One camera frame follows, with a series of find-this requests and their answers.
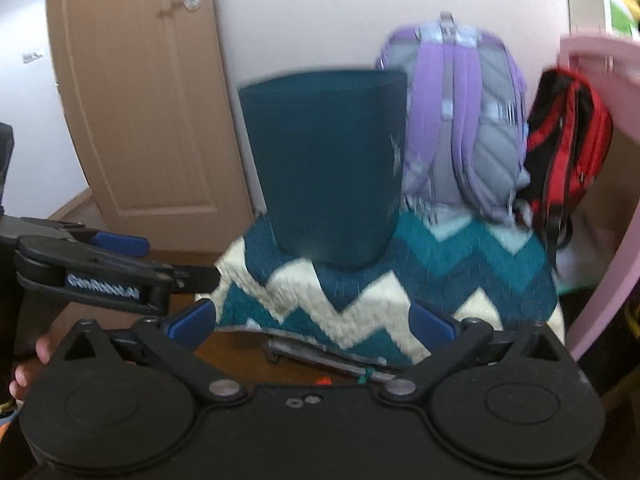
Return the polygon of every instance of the pink chair leg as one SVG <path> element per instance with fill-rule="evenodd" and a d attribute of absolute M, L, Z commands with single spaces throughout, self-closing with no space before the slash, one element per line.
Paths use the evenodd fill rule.
<path fill-rule="evenodd" d="M 640 203 L 604 279 L 566 336 L 577 361 L 589 349 L 626 301 L 640 278 Z"/>

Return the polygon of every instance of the purple backpack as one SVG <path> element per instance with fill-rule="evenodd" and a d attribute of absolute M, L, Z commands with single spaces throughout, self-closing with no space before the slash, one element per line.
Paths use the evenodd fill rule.
<path fill-rule="evenodd" d="M 487 32 L 438 22 L 396 30 L 380 69 L 407 72 L 402 194 L 432 221 L 440 210 L 473 210 L 512 223 L 524 170 L 526 83 L 502 41 Z"/>

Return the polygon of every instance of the pink chair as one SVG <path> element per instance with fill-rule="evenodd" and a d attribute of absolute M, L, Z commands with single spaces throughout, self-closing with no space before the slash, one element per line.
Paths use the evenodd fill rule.
<path fill-rule="evenodd" d="M 579 70 L 599 90 L 614 124 L 640 144 L 640 42 L 578 35 L 560 42 L 561 66 Z M 640 278 L 640 202 L 607 273 L 571 326 L 566 345 L 578 360 L 606 328 Z"/>

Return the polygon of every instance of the blue gripper pad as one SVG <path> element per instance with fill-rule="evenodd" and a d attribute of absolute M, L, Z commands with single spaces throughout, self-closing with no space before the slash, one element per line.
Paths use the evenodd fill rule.
<path fill-rule="evenodd" d="M 211 300 L 198 300 L 165 319 L 160 328 L 187 350 L 193 352 L 216 327 L 216 307 Z"/>
<path fill-rule="evenodd" d="M 113 253 L 133 256 L 135 258 L 147 256 L 150 251 L 149 241 L 146 238 L 117 235 L 107 231 L 96 233 L 95 236 L 91 238 L 91 245 Z"/>
<path fill-rule="evenodd" d="M 409 307 L 409 330 L 429 352 L 434 353 L 458 336 L 460 324 L 426 306 L 412 303 Z"/>

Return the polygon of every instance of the door panel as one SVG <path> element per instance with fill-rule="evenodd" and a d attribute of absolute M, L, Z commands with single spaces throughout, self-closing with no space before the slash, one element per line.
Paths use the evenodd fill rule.
<path fill-rule="evenodd" d="M 222 252 L 252 212 L 212 0 L 47 0 L 82 168 L 108 225 L 158 250 Z"/>

